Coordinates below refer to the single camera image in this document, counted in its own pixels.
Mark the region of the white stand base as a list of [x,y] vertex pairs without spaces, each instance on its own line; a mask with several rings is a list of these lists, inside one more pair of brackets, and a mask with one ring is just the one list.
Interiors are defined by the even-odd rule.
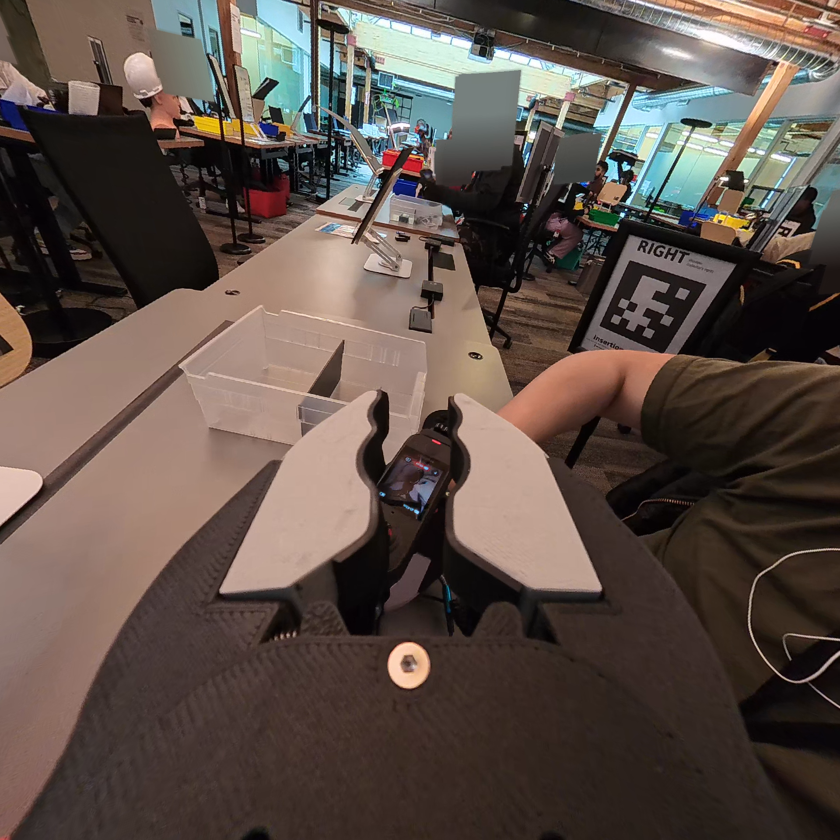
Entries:
[[41,491],[44,480],[36,471],[2,466],[1,525],[19,513]]

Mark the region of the clear plastic divided bin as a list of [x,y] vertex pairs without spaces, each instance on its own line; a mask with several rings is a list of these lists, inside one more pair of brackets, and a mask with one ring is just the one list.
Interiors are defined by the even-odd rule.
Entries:
[[362,394],[383,390],[390,460],[420,428],[427,350],[421,340],[257,307],[181,369],[209,427],[285,445]]

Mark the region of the white hard hat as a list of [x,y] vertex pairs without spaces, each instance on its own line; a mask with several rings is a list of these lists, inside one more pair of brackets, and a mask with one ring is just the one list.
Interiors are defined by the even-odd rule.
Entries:
[[141,102],[163,92],[163,83],[154,60],[144,52],[135,52],[123,62],[123,73],[132,94]]

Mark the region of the black stanchion post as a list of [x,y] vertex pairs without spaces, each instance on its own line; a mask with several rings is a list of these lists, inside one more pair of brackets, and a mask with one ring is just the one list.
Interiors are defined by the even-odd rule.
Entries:
[[217,123],[219,132],[219,148],[221,150],[223,163],[223,178],[225,185],[225,195],[227,204],[227,215],[229,219],[229,226],[231,231],[232,241],[222,244],[220,249],[223,253],[231,256],[241,257],[249,256],[251,248],[243,241],[238,240],[236,222],[238,220],[237,199],[235,191],[235,180],[233,173],[233,165],[230,157],[228,144],[226,142],[224,132],[224,114],[223,114],[223,98],[218,87],[216,87],[216,111]]
[[248,225],[248,232],[242,235],[242,239],[248,245],[263,245],[266,242],[266,239],[263,235],[255,232],[254,230],[254,218],[253,214],[251,213],[250,209],[250,191],[249,191],[249,168],[248,168],[248,154],[247,154],[247,145],[245,141],[245,109],[241,101],[241,96],[238,89],[238,80],[234,77],[234,82],[236,83],[234,86],[236,87],[236,102],[239,107],[239,138],[240,138],[240,160],[241,160],[241,184],[242,184],[242,191],[243,197],[245,201],[245,215],[246,215],[246,222]]

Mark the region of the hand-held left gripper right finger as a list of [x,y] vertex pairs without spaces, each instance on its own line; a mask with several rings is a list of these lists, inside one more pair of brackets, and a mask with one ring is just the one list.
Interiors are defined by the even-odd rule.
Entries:
[[454,561],[520,601],[599,600],[601,581],[540,446],[464,393],[448,408]]

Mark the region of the mannequin head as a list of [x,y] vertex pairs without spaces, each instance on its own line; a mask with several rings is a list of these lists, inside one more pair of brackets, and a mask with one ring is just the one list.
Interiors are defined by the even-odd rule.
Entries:
[[141,102],[150,112],[153,131],[177,131],[175,121],[182,116],[182,104],[177,96],[158,91]]

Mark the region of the tablet on white stand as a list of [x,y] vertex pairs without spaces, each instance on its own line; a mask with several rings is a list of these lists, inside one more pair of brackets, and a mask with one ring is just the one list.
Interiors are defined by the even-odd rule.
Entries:
[[400,151],[399,155],[397,156],[394,164],[384,178],[383,183],[375,195],[373,202],[370,205],[366,215],[358,224],[357,228],[354,230],[351,244],[352,245],[365,245],[374,255],[373,262],[371,263],[369,260],[365,264],[366,269],[370,270],[374,273],[380,273],[385,275],[391,275],[393,277],[400,277],[406,278],[410,276],[411,273],[411,263],[406,262],[406,270],[408,273],[402,272],[403,270],[403,256],[400,252],[391,245],[386,237],[379,236],[372,229],[373,222],[377,218],[381,206],[383,202],[390,198],[393,190],[393,185],[396,182],[399,174],[401,174],[404,164],[408,161],[411,154],[413,153],[412,147],[403,147]]

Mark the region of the black framed marker sign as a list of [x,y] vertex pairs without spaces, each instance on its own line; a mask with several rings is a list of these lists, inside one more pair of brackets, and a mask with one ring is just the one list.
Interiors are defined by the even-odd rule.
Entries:
[[673,228],[623,221],[569,351],[696,354],[759,258]]

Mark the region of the silver spiral duct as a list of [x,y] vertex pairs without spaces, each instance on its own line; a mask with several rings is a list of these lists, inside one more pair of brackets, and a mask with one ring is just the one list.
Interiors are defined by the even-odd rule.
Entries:
[[583,5],[824,81],[838,72],[838,1],[583,1]]

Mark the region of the wooden sign board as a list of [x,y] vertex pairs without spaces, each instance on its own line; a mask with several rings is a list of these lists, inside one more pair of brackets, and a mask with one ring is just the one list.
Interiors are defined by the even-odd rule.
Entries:
[[1,296],[1,387],[25,373],[33,357],[33,342],[23,317]]

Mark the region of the black floor lamp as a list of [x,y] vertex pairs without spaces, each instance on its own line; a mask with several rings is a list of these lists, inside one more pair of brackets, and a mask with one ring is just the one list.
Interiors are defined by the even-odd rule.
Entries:
[[675,159],[672,161],[672,164],[669,167],[668,172],[665,175],[665,178],[662,181],[662,184],[659,187],[655,197],[651,200],[650,204],[647,207],[647,211],[646,211],[646,214],[644,216],[644,221],[645,222],[647,222],[651,218],[651,216],[652,216],[652,214],[655,210],[655,206],[658,203],[659,199],[661,198],[661,196],[662,196],[662,194],[663,194],[663,192],[664,192],[672,174],[674,174],[674,171],[677,167],[677,164],[679,163],[681,156],[685,152],[685,150],[686,150],[694,132],[697,129],[708,129],[712,125],[712,123],[709,122],[709,121],[706,121],[706,120],[703,120],[703,119],[697,119],[697,118],[683,118],[680,122],[683,126],[688,128],[688,134],[684,138],[684,141],[683,141],[682,145],[680,145],[679,149],[677,150],[677,153],[675,154]]

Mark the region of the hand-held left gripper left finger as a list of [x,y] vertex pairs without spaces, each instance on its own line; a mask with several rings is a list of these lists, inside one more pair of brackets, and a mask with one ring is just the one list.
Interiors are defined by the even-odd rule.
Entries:
[[388,569],[376,483],[385,471],[389,397],[362,393],[286,453],[219,594],[227,599],[363,599]]

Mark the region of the person's right forearm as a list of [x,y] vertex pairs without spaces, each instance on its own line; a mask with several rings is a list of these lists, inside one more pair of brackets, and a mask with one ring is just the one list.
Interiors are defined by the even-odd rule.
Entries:
[[498,415],[538,444],[596,417],[639,430],[645,396],[673,358],[630,350],[573,354],[537,376]]

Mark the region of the clear lidded box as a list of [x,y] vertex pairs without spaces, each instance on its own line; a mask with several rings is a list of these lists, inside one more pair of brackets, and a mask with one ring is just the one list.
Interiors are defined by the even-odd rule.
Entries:
[[394,193],[389,203],[388,219],[392,224],[438,229],[444,223],[444,209],[440,203]]

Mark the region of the black office chair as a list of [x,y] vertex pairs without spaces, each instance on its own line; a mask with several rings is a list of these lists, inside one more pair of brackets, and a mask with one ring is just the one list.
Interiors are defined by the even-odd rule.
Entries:
[[459,226],[460,243],[465,248],[475,289],[500,290],[496,310],[481,311],[490,339],[498,333],[504,339],[505,350],[511,347],[512,338],[500,327],[499,320],[508,296],[522,286],[527,249],[542,224],[527,215],[513,227],[486,217],[465,217]]
[[137,308],[219,280],[212,246],[144,115],[27,109],[23,120]]

